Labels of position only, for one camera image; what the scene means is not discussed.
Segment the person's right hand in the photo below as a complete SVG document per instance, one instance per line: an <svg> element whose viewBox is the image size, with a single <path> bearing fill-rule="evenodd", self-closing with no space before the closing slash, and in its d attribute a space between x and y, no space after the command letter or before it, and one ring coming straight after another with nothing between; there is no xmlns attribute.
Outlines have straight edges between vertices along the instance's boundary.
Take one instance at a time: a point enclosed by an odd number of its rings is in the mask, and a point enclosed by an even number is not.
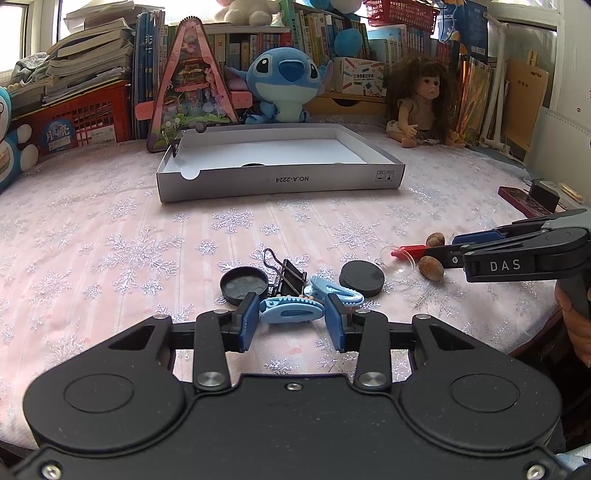
<svg viewBox="0 0 591 480"><path fill-rule="evenodd" d="M555 286L555 299L561 308L563 321L574 352L586 367L591 363L591 326L590 321L575 310L571 299L560 288Z"/></svg>

